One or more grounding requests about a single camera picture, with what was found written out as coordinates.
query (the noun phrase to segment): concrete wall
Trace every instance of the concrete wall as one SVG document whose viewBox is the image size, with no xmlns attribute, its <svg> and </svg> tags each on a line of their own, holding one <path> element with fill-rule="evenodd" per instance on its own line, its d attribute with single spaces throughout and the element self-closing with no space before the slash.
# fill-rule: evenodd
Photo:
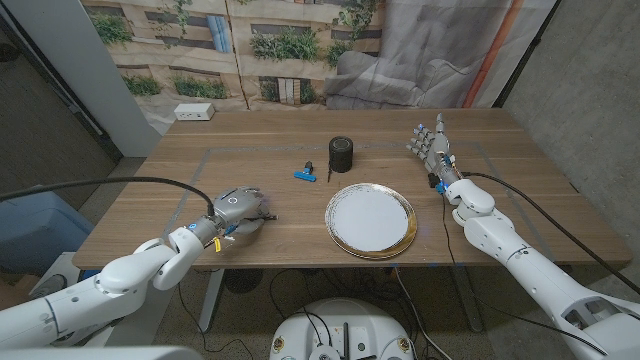
<svg viewBox="0 0 640 360">
<path fill-rule="evenodd" d="M 562 0 L 504 106 L 636 255 L 639 58 L 636 1 Z"/>
</svg>

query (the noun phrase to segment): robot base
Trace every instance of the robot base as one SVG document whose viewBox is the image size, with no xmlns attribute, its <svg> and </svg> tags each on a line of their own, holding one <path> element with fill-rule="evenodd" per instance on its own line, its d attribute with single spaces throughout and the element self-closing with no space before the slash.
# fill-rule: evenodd
<svg viewBox="0 0 640 360">
<path fill-rule="evenodd" d="M 393 317 L 381 309 L 349 298 L 331 298 L 305 306 L 318 329 L 320 339 L 304 310 L 286 319 L 275 335 L 270 349 L 270 360 L 340 360 L 345 356 L 345 340 L 348 344 L 346 359 L 362 359 L 375 355 L 377 359 L 409 360 L 413 351 L 407 332 Z M 348 336 L 345 339 L 345 323 Z"/>
</svg>

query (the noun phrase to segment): mechanical hand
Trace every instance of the mechanical hand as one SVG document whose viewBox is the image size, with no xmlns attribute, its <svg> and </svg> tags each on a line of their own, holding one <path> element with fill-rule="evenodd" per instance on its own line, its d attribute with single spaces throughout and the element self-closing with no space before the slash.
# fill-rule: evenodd
<svg viewBox="0 0 640 360">
<path fill-rule="evenodd" d="M 242 186 L 222 192 L 214 200 L 216 215 L 220 218 L 219 235 L 232 232 L 249 234 L 257 230 L 269 216 L 269 208 L 262 201 L 262 193 L 257 187 Z"/>
<path fill-rule="evenodd" d="M 442 194 L 447 187 L 462 178 L 455 168 L 455 156 L 451 155 L 449 139 L 444 134 L 442 114 L 438 114 L 435 134 L 422 124 L 419 129 L 414 129 L 413 133 L 418 135 L 418 138 L 412 138 L 407 149 L 424 161 L 424 167 L 429 173 L 437 175 L 440 180 L 438 192 Z"/>
</svg>

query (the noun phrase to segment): wall outlet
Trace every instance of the wall outlet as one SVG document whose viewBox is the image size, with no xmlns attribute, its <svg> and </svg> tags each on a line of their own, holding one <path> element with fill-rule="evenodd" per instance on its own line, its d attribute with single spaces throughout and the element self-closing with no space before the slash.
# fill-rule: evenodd
<svg viewBox="0 0 640 360">
<path fill-rule="evenodd" d="M 178 120 L 211 120 L 215 110 L 209 103 L 180 104 L 173 112 Z"/>
</svg>

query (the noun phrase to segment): white plate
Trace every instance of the white plate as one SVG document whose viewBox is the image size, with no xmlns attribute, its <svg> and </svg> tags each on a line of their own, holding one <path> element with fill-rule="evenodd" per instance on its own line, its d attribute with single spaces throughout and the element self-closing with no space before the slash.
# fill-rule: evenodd
<svg viewBox="0 0 640 360">
<path fill-rule="evenodd" d="M 340 190 L 325 213 L 333 240 L 347 252 L 386 258 L 405 250 L 416 233 L 413 208 L 386 186 L 356 184 Z"/>
</svg>

